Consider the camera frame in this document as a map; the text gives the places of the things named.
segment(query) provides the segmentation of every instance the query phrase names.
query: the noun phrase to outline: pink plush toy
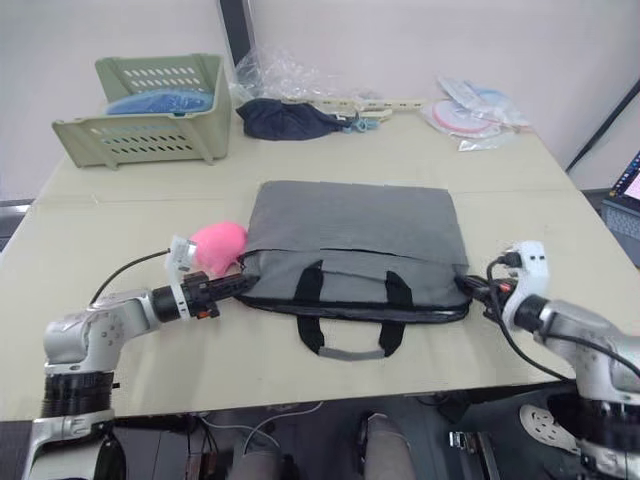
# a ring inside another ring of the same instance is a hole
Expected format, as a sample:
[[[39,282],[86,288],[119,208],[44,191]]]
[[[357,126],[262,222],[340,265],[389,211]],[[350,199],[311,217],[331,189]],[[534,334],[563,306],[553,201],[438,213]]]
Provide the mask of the pink plush toy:
[[[195,263],[220,277],[229,270],[247,245],[247,231],[244,227],[231,223],[216,223],[198,230],[191,235],[198,244]]]

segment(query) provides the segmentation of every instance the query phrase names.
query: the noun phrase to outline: gray bag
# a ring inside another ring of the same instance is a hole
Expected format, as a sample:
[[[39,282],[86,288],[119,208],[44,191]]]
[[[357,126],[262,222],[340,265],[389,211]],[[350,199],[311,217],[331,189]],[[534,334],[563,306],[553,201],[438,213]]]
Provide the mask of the gray bag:
[[[469,310],[454,281],[468,264],[446,190],[265,183],[241,260],[259,280],[238,299],[297,315],[300,338],[322,356],[388,357],[405,324],[450,322]],[[380,349],[326,347],[320,317],[381,323]]]

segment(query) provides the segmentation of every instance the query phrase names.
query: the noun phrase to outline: table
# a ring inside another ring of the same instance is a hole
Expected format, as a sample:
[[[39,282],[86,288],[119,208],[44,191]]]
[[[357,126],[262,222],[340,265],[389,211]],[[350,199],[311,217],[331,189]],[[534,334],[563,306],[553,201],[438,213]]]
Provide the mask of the table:
[[[493,151],[456,151],[417,116],[398,114],[378,131],[306,142],[242,135],[234,116],[229,156],[204,162],[80,170],[64,159],[0,259],[0,419],[38,416],[44,383],[42,334],[79,311],[130,259],[169,245],[176,233],[229,220],[248,225],[259,185],[272,179],[447,188],[470,272],[514,241],[542,240],[549,296],[593,309],[640,334],[640,276],[583,196],[532,134]],[[118,277],[113,290],[166,284],[162,260]],[[390,358],[319,358],[292,317],[229,299],[221,317],[164,325],[123,349],[114,390],[118,415],[160,414],[374,395],[528,384],[549,377],[521,361],[478,305],[460,322],[408,326]],[[379,326],[328,321],[331,345],[371,349]],[[566,363],[517,334],[538,361]]]

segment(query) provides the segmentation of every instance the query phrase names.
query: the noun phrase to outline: plastic basket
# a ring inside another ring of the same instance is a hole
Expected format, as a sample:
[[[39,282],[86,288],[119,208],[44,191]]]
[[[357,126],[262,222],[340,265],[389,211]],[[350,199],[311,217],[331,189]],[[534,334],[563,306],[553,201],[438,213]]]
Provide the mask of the plastic basket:
[[[100,115],[53,122],[78,167],[194,159],[211,164],[227,154],[231,99],[221,56],[103,58],[96,71],[109,102],[145,90],[190,88],[213,93],[213,105],[182,116]]]

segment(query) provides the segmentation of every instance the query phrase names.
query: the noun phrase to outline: black strap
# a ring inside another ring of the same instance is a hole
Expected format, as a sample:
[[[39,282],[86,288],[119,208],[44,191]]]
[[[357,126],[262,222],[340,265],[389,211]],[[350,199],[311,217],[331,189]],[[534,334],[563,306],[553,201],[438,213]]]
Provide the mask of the black strap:
[[[319,302],[323,283],[324,274],[322,272],[322,261],[320,260],[305,268],[302,275],[300,275],[294,300],[305,303]],[[404,308],[413,306],[411,289],[397,273],[387,272],[385,287],[387,290],[387,302],[390,306]],[[380,329],[378,344],[384,352],[384,357],[388,357],[402,343],[404,323],[390,321],[381,323],[382,328]],[[352,360],[377,358],[375,355],[371,355],[373,352],[351,354],[341,350],[325,348],[324,335],[320,330],[320,317],[317,316],[298,315],[298,334],[304,344],[317,355],[324,353],[325,356]]]

